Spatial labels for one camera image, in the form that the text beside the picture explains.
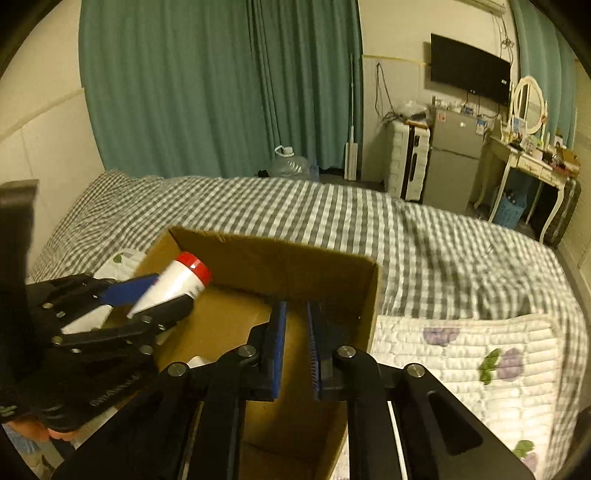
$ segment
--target cardboard box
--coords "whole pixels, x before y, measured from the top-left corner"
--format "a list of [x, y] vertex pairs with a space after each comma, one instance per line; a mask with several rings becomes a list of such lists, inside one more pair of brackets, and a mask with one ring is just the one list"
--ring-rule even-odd
[[314, 400], [306, 300], [322, 301], [330, 320], [367, 350], [376, 315], [380, 269], [372, 260], [284, 241], [171, 228], [150, 249], [136, 275], [160, 273], [179, 252], [199, 257], [213, 282], [159, 347], [160, 370], [195, 355], [211, 361], [243, 345], [251, 327], [268, 321], [269, 300], [288, 302], [279, 399], [249, 402], [241, 480], [324, 480], [344, 440], [346, 406]]

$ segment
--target white bottle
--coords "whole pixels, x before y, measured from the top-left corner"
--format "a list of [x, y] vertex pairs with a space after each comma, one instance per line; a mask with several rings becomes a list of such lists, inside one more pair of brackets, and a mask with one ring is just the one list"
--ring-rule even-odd
[[182, 252], [140, 297], [127, 317], [181, 295], [196, 299], [211, 279], [212, 273], [203, 262], [189, 252]]

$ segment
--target white suitcase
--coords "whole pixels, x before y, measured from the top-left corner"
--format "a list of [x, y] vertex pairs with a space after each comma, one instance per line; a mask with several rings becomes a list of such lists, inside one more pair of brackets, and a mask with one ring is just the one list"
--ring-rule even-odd
[[430, 131], [425, 128], [411, 127], [410, 134], [413, 135], [413, 143], [409, 148], [408, 162], [410, 170], [405, 200], [420, 200], [425, 182], [427, 169], [427, 157], [429, 155]]
[[386, 192], [392, 197], [400, 198], [404, 187], [404, 171], [407, 163], [410, 128], [408, 125], [404, 125], [398, 121], [392, 122], [391, 128], [394, 129], [392, 136], [392, 157], [390, 165], [386, 167], [384, 186]]

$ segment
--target vanity table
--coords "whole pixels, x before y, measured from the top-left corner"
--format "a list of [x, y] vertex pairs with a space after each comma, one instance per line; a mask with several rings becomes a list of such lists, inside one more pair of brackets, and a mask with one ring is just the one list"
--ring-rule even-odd
[[489, 137], [489, 143], [485, 147], [488, 151], [485, 153], [485, 169], [484, 169], [484, 177], [482, 181], [482, 186], [480, 187], [480, 196], [478, 197], [478, 201], [474, 204], [475, 208], [478, 208], [484, 200], [486, 187], [488, 185], [488, 177], [491, 170], [491, 162], [493, 159], [501, 160], [505, 163], [505, 171], [503, 172], [503, 178], [501, 180], [501, 185], [499, 186], [499, 191], [496, 195], [495, 203], [492, 206], [491, 214], [488, 217], [488, 222], [491, 223], [493, 218], [495, 217], [496, 210], [499, 208], [499, 204], [503, 197], [503, 192], [505, 191], [505, 184], [507, 182], [507, 177], [509, 176], [509, 172], [512, 168], [516, 168], [517, 170], [521, 170], [528, 175], [535, 177], [540, 181], [538, 185], [538, 189], [535, 193], [534, 202], [531, 205], [530, 211], [527, 214], [527, 218], [525, 223], [528, 223], [531, 218], [531, 214], [534, 213], [535, 207], [538, 203], [538, 199], [540, 198], [540, 192], [542, 190], [542, 186], [544, 183], [551, 185], [558, 189], [558, 196], [556, 198], [556, 203], [554, 204], [554, 208], [550, 212], [546, 223], [544, 224], [544, 228], [542, 229], [540, 235], [540, 243], [544, 242], [544, 235], [546, 230], [550, 226], [550, 222], [554, 218], [554, 215], [558, 212], [560, 205], [562, 204], [562, 200], [564, 199], [564, 185], [566, 184], [566, 177], [561, 175], [560, 173], [555, 172], [552, 167], [541, 160], [536, 160], [531, 155], [526, 154], [525, 152], [519, 151], [516, 148], [510, 146], [502, 142], [499, 138]]

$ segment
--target plastic bottle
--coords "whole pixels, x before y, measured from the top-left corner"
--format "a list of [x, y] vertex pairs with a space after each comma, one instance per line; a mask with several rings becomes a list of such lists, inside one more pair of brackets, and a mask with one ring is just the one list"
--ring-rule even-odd
[[273, 160], [268, 169], [271, 177], [283, 177], [294, 180], [318, 180], [318, 167], [305, 157], [294, 154], [291, 147], [279, 145], [275, 153], [280, 156]]
[[146, 290], [127, 316], [131, 318], [138, 312], [184, 294], [196, 299], [211, 279], [212, 273], [203, 262], [189, 252], [182, 252]]

